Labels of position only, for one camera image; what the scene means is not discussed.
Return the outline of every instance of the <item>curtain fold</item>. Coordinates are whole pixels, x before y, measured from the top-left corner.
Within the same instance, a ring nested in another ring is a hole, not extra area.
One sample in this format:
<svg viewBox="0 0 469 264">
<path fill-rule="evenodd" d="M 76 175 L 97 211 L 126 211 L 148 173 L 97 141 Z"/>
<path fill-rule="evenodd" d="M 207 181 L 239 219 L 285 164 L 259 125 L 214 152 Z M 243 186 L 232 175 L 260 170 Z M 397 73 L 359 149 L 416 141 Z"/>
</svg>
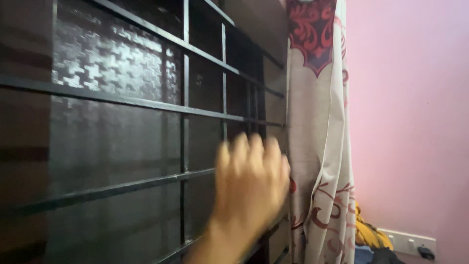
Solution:
<svg viewBox="0 0 469 264">
<path fill-rule="evenodd" d="M 345 0 L 287 0 L 294 264 L 353 264 Z"/>
</svg>

